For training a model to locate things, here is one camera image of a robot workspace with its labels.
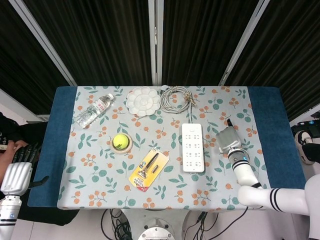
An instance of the plastic bottle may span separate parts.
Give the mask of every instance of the plastic bottle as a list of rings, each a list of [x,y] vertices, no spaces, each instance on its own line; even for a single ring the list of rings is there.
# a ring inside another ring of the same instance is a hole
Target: plastic bottle
[[[107,110],[114,98],[115,97],[110,93],[105,96],[99,97],[86,110],[81,112],[75,118],[75,121],[82,129],[84,129],[86,126],[92,123],[100,114]]]

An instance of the sleeve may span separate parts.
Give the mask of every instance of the sleeve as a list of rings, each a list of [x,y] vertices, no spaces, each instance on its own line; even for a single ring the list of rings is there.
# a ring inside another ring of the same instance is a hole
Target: sleeve
[[[8,140],[14,142],[23,140],[19,125],[14,120],[6,118],[2,112],[0,112],[0,132],[2,135],[6,136]]]

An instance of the person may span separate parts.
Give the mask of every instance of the person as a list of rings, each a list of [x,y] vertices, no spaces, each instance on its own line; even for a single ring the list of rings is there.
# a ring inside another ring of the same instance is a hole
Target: person
[[[303,163],[307,165],[320,163],[320,144],[314,143],[307,131],[298,131],[294,136],[294,141]]]
[[[18,125],[14,120],[5,117],[0,112],[0,136],[9,140],[6,151],[0,153],[0,185],[16,151],[28,144],[42,144],[46,128],[47,122]],[[31,181],[34,179],[36,169],[37,162],[33,166]],[[22,205],[18,219],[63,226],[70,223],[78,213],[78,210],[61,210],[56,207],[29,207],[27,204],[29,194],[30,190],[20,197]],[[0,200],[4,197],[5,195],[0,192]]]

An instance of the power strip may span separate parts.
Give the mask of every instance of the power strip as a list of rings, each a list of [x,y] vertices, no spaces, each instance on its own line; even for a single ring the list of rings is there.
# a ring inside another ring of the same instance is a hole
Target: power strip
[[[202,127],[199,123],[182,124],[182,167],[187,173],[205,170]]]

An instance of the yellow tennis ball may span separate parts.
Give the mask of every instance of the yellow tennis ball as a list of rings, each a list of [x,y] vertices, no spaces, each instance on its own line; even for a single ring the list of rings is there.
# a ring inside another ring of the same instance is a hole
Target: yellow tennis ball
[[[115,149],[123,150],[128,147],[129,145],[129,138],[124,134],[117,134],[113,138],[113,146]]]

